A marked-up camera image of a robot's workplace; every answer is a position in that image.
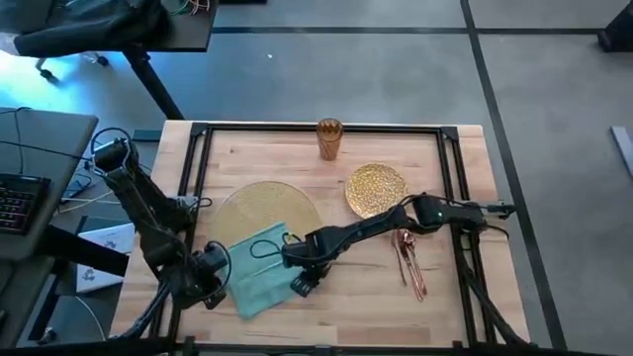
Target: black keyboard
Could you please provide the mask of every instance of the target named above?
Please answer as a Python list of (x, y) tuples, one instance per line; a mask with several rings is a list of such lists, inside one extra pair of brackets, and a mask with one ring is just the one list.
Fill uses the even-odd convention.
[(0, 173), (0, 233), (26, 235), (50, 179)]

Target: gold plate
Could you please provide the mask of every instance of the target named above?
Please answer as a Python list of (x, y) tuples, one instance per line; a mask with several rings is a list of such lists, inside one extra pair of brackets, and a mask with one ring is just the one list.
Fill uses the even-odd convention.
[(394, 168), (378, 163), (358, 168), (345, 184), (347, 204), (367, 219), (385, 212), (407, 195), (407, 182)]
[(258, 182), (237, 190), (214, 213), (209, 239), (226, 247), (274, 223), (303, 238), (322, 226), (317, 209), (299, 189), (282, 182)]

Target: concrete floor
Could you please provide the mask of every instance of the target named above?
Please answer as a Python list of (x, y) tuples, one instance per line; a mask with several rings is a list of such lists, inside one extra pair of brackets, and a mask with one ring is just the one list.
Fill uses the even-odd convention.
[[(459, 0), (269, 0), (222, 7), (222, 27), (464, 28)], [(479, 28), (599, 28), (627, 0), (471, 0)], [(608, 133), (633, 130), (633, 54), (605, 54), (594, 36), (479, 35), (501, 120), (571, 349), (628, 354), (633, 334), (629, 257), (631, 177)], [(0, 54), (0, 106), (94, 114), (100, 128), (159, 129), (162, 114), (118, 53), (110, 68), (78, 56), (50, 60), (46, 83), (33, 59)], [(208, 53), (156, 53), (152, 64), (193, 120), (477, 124), (485, 128), (499, 194), (511, 201), (467, 35), (213, 35)], [(155, 145), (141, 147), (151, 165)], [(96, 196), (103, 185), (85, 193)], [(92, 205), (79, 217), (124, 218)], [(516, 221), (516, 274), (532, 339), (547, 328)], [(107, 326), (117, 291), (87, 298)], [(52, 324), (63, 342), (98, 339), (89, 314), (62, 299)], [(72, 322), (62, 324), (65, 315)]]

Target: teal cloth napkin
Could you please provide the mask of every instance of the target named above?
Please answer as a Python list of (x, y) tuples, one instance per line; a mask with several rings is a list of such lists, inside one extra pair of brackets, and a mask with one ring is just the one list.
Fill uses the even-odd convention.
[[(295, 295), (290, 284), (302, 272), (301, 267), (286, 268), (280, 254), (265, 258), (253, 258), (250, 246), (267, 239), (281, 247), (284, 244), (286, 225), (278, 222), (267, 227), (228, 250), (232, 261), (228, 292), (239, 316), (249, 319)], [(253, 253), (257, 256), (276, 251), (270, 243), (257, 243)]]

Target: black floor stripe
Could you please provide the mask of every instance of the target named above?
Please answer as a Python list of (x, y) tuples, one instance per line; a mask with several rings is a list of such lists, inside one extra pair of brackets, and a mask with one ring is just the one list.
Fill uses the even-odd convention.
[(372, 34), (372, 35), (466, 35), (465, 28), (426, 27), (215, 27), (214, 34)]
[(466, 26), (469, 29), (468, 35), (473, 48), (473, 56), (475, 57), (477, 71), (479, 72), (480, 80), (482, 82), (486, 104), (488, 105), (491, 121), (493, 123), (493, 130), (495, 131), (495, 136), (497, 137), (497, 144), (501, 154), (501, 160), (503, 161), (503, 168), (507, 177), (507, 183), (510, 188), (512, 200), (516, 205), (516, 214), (523, 234), (523, 239), (525, 241), (527, 256), (532, 268), (534, 281), (536, 282), (536, 290), (545, 316), (545, 323), (552, 340), (552, 346), (555, 349), (567, 350), (563, 327), (556, 310), (556, 305), (554, 304), (552, 291), (550, 290), (550, 285), (547, 279), (547, 273), (545, 271), (545, 266), (543, 265), (543, 259), (541, 258), (541, 252), (536, 241), (536, 236), (534, 234), (534, 227), (532, 226), (532, 221), (530, 220), (530, 216), (527, 212), (525, 197), (523, 196), (521, 184), (512, 158), (512, 152), (510, 151), (507, 135), (505, 134), (505, 129), (503, 128), (503, 121), (501, 120), (501, 115), (498, 110), (493, 83), (488, 74), (484, 54), (482, 52), (482, 46), (479, 42), (479, 37), (475, 29), (473, 13), (471, 12), (468, 0), (461, 0), (460, 2), (462, 5), (462, 11), (464, 12)]
[(602, 29), (486, 29), (479, 28), (481, 35), (596, 35)]

